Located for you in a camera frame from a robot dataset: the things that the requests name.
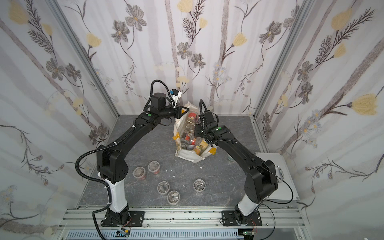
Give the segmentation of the orange label seed jar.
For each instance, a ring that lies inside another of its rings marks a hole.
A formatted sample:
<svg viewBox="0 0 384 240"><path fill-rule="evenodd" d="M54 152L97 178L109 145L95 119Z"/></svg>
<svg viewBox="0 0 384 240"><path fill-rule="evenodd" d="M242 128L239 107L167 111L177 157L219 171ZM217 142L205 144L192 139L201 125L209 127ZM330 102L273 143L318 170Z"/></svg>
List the orange label seed jar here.
<svg viewBox="0 0 384 240"><path fill-rule="evenodd" d="M205 149L208 147L208 143L206 143L205 140L202 140L200 143L196 144L195 147L193 148L193 151L197 154L197 155L201 155Z"/></svg>

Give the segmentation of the white canvas tote bag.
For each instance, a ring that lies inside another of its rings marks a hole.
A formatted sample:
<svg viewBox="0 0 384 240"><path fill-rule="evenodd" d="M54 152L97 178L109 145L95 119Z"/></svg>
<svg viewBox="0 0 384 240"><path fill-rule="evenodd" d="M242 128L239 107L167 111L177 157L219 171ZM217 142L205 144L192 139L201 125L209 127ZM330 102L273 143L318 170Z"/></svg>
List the white canvas tote bag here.
<svg viewBox="0 0 384 240"><path fill-rule="evenodd" d="M195 122L188 120L188 115L191 112L197 113L197 119ZM194 135L195 125L200 123L200 112L198 107L191 103L187 103L182 109L182 114L184 114L183 117L176 119L174 124L173 139L177 148L175 156L192 163L198 163L205 160L209 156L215 155L217 146L211 147L209 144L200 156L193 151L195 145L204 140L204 138L197 138Z"/></svg>

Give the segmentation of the yellow stripe lid seed jar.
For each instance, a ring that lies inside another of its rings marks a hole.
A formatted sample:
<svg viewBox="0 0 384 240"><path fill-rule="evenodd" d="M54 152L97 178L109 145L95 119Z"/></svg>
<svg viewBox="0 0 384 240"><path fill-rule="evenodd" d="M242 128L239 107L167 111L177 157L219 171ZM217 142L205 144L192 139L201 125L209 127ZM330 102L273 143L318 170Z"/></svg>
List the yellow stripe lid seed jar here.
<svg viewBox="0 0 384 240"><path fill-rule="evenodd" d="M206 182L202 179L195 180L194 189L197 193L202 193L206 189Z"/></svg>

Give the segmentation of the red green label seed jar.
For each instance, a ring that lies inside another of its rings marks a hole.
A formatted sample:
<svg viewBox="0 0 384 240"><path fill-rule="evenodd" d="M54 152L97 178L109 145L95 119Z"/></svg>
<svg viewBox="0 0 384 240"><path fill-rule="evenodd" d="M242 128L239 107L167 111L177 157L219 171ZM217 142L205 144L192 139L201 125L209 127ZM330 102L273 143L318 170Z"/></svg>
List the red green label seed jar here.
<svg viewBox="0 0 384 240"><path fill-rule="evenodd" d="M162 181L157 186L157 191L160 195L167 195L170 191L170 184L167 181Z"/></svg>

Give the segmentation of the clear lid seed jar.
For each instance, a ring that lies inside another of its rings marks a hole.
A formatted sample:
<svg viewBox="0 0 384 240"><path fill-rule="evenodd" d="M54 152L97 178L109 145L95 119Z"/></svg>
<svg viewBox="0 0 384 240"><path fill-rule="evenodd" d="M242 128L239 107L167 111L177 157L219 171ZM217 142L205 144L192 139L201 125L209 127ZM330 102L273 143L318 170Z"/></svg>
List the clear lid seed jar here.
<svg viewBox="0 0 384 240"><path fill-rule="evenodd" d="M177 205L180 202L181 195L178 191L170 191L167 195L167 201L170 205Z"/></svg>

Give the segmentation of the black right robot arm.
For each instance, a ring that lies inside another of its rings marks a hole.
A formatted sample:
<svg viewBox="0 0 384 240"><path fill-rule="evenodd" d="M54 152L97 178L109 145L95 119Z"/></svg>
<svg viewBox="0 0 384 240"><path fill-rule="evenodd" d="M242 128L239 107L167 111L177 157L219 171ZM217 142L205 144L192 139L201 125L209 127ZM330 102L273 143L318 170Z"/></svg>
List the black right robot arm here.
<svg viewBox="0 0 384 240"><path fill-rule="evenodd" d="M195 134L211 147L219 147L229 154L245 175L245 195L234 208L233 222L239 225L253 224L261 226L258 207L278 189L275 164L262 160L236 139L231 130L219 125L218 116L199 102L200 123L195 127Z"/></svg>

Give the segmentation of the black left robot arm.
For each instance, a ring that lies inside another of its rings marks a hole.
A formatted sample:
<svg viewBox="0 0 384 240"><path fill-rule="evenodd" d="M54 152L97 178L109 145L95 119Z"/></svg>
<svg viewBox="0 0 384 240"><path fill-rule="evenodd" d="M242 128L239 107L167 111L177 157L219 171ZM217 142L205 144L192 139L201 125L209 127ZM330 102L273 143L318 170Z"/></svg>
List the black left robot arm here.
<svg viewBox="0 0 384 240"><path fill-rule="evenodd" d="M84 179L104 185L107 190L108 203L105 207L92 212L95 226L123 227L131 224L132 215L125 196L124 181L129 172L125 161L129 151L163 119L180 119L185 112L178 105L182 93L176 89L166 88L166 93L155 93L154 85L165 85L161 80L153 80L150 96L143 112L133 121L133 125L114 142L86 152L75 162L76 172ZM80 162L85 157L96 154L98 178L86 175L80 168Z"/></svg>

